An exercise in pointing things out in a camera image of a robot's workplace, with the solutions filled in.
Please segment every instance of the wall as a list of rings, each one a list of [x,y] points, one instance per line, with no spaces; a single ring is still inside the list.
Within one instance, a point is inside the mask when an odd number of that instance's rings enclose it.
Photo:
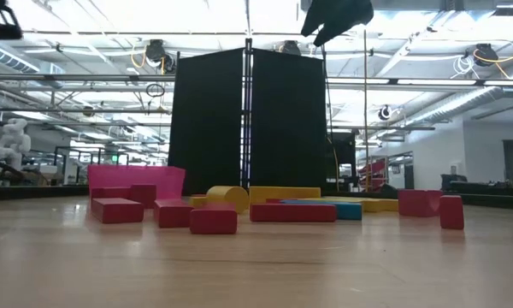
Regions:
[[[513,122],[467,120],[463,137],[468,181],[504,181],[504,140],[513,140]]]
[[[384,143],[382,148],[372,149],[371,155],[391,156],[412,151],[415,189],[440,189],[440,175],[449,174],[453,163],[460,175],[465,174],[463,118],[458,116],[450,123],[435,124],[435,128],[411,132],[403,143]],[[364,156],[364,151],[357,154]]]

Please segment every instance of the black panel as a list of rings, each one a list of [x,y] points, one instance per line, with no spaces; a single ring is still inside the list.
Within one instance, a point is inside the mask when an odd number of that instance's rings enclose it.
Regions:
[[[251,185],[321,187],[327,142],[322,61],[253,51]]]
[[[179,60],[168,164],[186,170],[185,195],[239,185],[242,52]]]

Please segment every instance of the toy block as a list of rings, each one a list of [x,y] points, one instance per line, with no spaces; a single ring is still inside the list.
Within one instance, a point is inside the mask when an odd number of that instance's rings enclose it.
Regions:
[[[336,206],[336,218],[348,220],[361,220],[363,208],[359,203],[341,201],[312,201],[312,200],[282,200],[282,204],[329,204]]]
[[[251,204],[252,222],[334,222],[333,204]]]
[[[399,215],[432,217],[439,214],[442,192],[402,189],[398,191]]]
[[[125,198],[131,197],[130,187],[104,187],[102,198]]]
[[[188,203],[194,208],[194,209],[201,209],[205,206],[205,202],[207,202],[207,197],[205,195],[203,196],[196,196],[193,195],[188,199]]]
[[[442,196],[439,198],[439,218],[441,227],[463,230],[463,202],[460,196]]]
[[[235,210],[197,209],[190,212],[190,232],[193,234],[235,234],[238,213]]]
[[[383,211],[382,204],[378,200],[363,200],[361,201],[361,206],[363,207],[363,211],[368,213],[378,213]]]
[[[156,200],[154,220],[159,228],[188,228],[192,210],[193,208],[182,200]]]
[[[236,213],[249,209],[249,195],[243,187],[211,187],[207,191],[207,203],[235,204]]]
[[[319,187],[249,187],[251,204],[266,203],[268,198],[320,198]]]
[[[93,188],[90,193],[90,198],[104,198],[104,188]]]
[[[94,198],[91,213],[102,223],[142,222],[144,205],[125,198]]]
[[[131,185],[130,200],[144,204],[145,209],[153,209],[156,201],[156,185],[133,184]]]

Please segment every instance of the yellow cylinder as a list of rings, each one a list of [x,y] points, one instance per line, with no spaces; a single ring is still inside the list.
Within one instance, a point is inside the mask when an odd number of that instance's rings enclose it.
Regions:
[[[207,197],[191,196],[189,200],[190,200],[190,205],[194,209],[201,209],[205,205],[205,202],[207,202]]]
[[[249,194],[243,187],[211,187],[207,191],[207,203],[226,202],[235,204],[238,214],[249,209]]]

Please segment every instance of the ceiling pipe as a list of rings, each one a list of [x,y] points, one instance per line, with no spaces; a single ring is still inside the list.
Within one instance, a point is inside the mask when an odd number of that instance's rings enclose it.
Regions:
[[[506,69],[505,72],[513,80],[513,67]],[[503,97],[505,97],[505,93],[501,86],[485,86],[471,92],[453,94],[401,121],[400,123],[403,123],[401,126],[389,127],[387,131],[377,133],[370,138],[379,138],[387,133],[395,132],[401,127],[434,124]]]

